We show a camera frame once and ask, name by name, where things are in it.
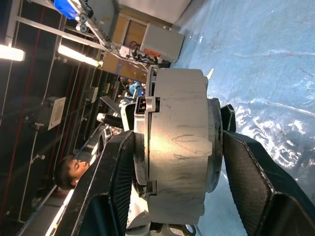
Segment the black hair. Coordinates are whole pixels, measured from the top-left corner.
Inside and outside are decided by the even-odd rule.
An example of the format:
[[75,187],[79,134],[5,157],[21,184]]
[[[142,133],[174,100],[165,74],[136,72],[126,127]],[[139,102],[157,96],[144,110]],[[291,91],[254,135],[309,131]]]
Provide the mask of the black hair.
[[120,82],[122,83],[122,85],[125,87],[127,85],[129,85],[129,81],[126,77],[121,77],[120,78]]
[[56,167],[54,172],[56,185],[64,190],[70,190],[74,188],[74,186],[72,185],[73,178],[69,173],[70,171],[69,164],[73,160],[73,158],[74,157],[72,155],[63,158],[62,161]]

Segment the orange label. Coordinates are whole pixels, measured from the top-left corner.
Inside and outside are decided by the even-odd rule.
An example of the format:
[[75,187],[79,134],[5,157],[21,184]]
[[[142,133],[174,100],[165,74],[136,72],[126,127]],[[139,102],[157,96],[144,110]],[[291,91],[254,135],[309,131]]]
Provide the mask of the orange label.
[[150,55],[152,55],[154,57],[157,57],[157,58],[159,58],[161,56],[161,53],[157,53],[157,52],[151,51],[149,49],[145,49],[144,52],[147,53],[147,54],[150,54]]

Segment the ceiling light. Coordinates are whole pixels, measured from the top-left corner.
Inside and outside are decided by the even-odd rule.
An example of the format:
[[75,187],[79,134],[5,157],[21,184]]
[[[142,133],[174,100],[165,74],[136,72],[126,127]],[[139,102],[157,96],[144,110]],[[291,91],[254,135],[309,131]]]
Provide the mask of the ceiling light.
[[81,54],[81,53],[79,53],[79,52],[77,52],[71,48],[68,48],[64,45],[59,46],[58,53],[65,55],[67,57],[79,60],[81,62],[85,62],[85,63],[93,65],[93,66],[99,66],[100,65],[99,61],[94,60],[92,58],[89,58],[89,57],[87,57],[87,56],[85,56],[85,55],[83,55],[83,54]]
[[25,58],[25,52],[21,49],[11,48],[0,44],[0,58],[22,61]]

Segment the plastic sheet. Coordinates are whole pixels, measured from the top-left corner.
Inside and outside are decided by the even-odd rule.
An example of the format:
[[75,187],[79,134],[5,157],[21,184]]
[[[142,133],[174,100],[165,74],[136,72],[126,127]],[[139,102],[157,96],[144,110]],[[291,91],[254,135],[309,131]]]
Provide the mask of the plastic sheet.
[[[233,105],[238,132],[261,142],[313,203],[314,8],[311,0],[194,0],[177,23],[185,40],[173,65],[213,68],[208,96]],[[246,235],[222,168],[199,234]]]

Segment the blue container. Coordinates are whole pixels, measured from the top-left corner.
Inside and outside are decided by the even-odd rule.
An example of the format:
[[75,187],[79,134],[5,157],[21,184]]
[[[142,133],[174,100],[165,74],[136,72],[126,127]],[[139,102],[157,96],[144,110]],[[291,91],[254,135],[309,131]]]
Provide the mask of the blue container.
[[76,10],[68,3],[67,0],[55,0],[54,6],[58,9],[63,15],[68,19],[74,20],[77,12]]

